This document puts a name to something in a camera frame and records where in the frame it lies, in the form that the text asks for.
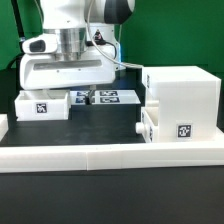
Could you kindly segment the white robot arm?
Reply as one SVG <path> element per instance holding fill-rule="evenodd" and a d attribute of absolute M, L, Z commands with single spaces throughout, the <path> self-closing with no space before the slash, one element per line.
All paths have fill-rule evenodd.
<path fill-rule="evenodd" d="M 52 90 L 113 82 L 120 60 L 110 45 L 96 43 L 91 27 L 124 23 L 135 0 L 40 0 L 40 5 L 43 33 L 22 45 L 23 94 L 41 99 Z"/>

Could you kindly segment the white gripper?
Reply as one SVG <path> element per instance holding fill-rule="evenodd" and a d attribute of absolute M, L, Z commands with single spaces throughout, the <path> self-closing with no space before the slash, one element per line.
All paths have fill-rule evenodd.
<path fill-rule="evenodd" d="M 96 85 L 115 80 L 115 65 L 86 38 L 62 39 L 56 34 L 42 34 L 25 41 L 20 63 L 20 85 L 24 90 L 43 90 L 46 99 L 56 99 L 49 89 L 90 86 L 86 104 L 91 105 Z"/>

